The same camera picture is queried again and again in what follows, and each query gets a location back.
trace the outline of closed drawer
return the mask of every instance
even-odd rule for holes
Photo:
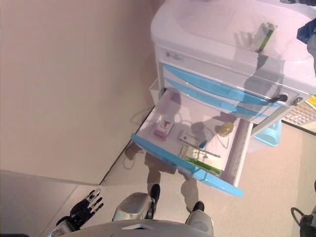
[[[262,97],[169,65],[163,66],[163,78],[165,88],[183,91],[197,100],[226,113],[234,113],[252,123],[260,123],[282,107],[280,103],[269,103]]]
[[[302,92],[282,85],[283,78],[280,75],[266,74],[260,70],[253,72],[253,75],[244,75],[231,71],[229,68],[222,68],[219,65],[159,47],[156,48],[156,56],[158,61],[163,64],[192,72],[227,86],[239,88],[267,100],[280,94],[286,94],[288,96],[284,103],[286,105],[291,104],[295,98],[302,94]]]

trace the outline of wall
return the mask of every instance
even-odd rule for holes
[[[1,1],[1,169],[101,182],[153,104],[160,3]]]

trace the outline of pink box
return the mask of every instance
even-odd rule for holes
[[[164,118],[158,123],[157,128],[154,130],[154,134],[157,135],[158,137],[166,139],[173,125],[174,125],[174,122]]]

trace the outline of drawer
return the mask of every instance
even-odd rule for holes
[[[268,100],[277,95],[286,94],[288,99],[283,103],[286,105],[290,105],[293,100],[302,95],[301,91],[282,85],[283,78],[281,75],[270,74],[264,70],[254,71],[252,74],[246,75],[230,68],[223,68],[212,62],[160,47],[156,47],[156,57],[159,62],[165,65],[192,72]]]
[[[171,67],[163,66],[164,87],[176,89],[191,95],[211,106],[219,107],[226,113],[252,123],[260,123],[267,116],[282,107],[281,103],[269,103],[265,98],[244,92],[222,83]]]
[[[165,140],[154,134],[161,119],[174,122]],[[232,133],[228,137],[220,137],[216,133],[217,128],[229,121],[234,124]],[[212,134],[205,150],[221,156],[222,171],[219,176],[179,157],[185,145],[178,139],[180,132],[188,129],[194,131],[201,127]],[[184,93],[167,90],[138,132],[132,134],[131,139],[153,156],[193,178],[229,194],[242,196],[243,191],[238,188],[238,183],[251,129],[252,123],[249,121],[199,103]]]

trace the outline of blue drawer handle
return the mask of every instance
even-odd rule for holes
[[[243,190],[235,187],[234,185],[231,185],[224,180],[217,178],[216,176],[206,172],[205,170],[198,168],[197,166],[179,158],[178,156],[166,151],[165,149],[145,140],[144,138],[134,133],[132,134],[131,139],[143,149],[151,153],[153,156],[161,159],[162,161],[165,161],[167,163],[171,162],[172,164],[174,164],[174,166],[180,166],[190,171],[193,175],[193,178],[229,194],[242,197]]]
[[[183,91],[184,93],[192,96],[193,98],[196,98],[196,99],[203,101],[207,104],[216,106],[218,108],[222,108],[224,110],[228,110],[231,112],[235,112],[235,113],[239,113],[239,114],[243,114],[243,115],[248,115],[248,116],[257,116],[257,117],[264,117],[264,118],[267,117],[264,114],[257,113],[257,112],[252,111],[252,110],[248,110],[248,109],[245,109],[245,108],[237,106],[237,105],[232,105],[232,104],[230,104],[226,101],[220,100],[216,97],[201,93],[199,91],[196,91],[190,87],[187,87],[185,85],[182,85],[182,84],[177,83],[175,81],[172,81],[170,79],[165,78],[165,80],[168,83],[170,83],[172,86],[177,88],[178,90]]]
[[[247,103],[247,104],[254,104],[254,105],[263,105],[263,106],[272,106],[272,107],[280,107],[281,105],[276,103],[269,103],[268,100],[262,99],[258,96],[249,94],[242,90],[238,90],[232,88],[230,86],[200,77],[198,75],[194,75],[192,73],[185,72],[181,69],[177,69],[171,67],[169,65],[164,65],[164,67],[173,73],[175,76],[179,77],[180,79],[184,80],[185,82],[196,86],[201,90],[205,90],[209,93],[222,96],[228,99],[236,100],[239,102]]]

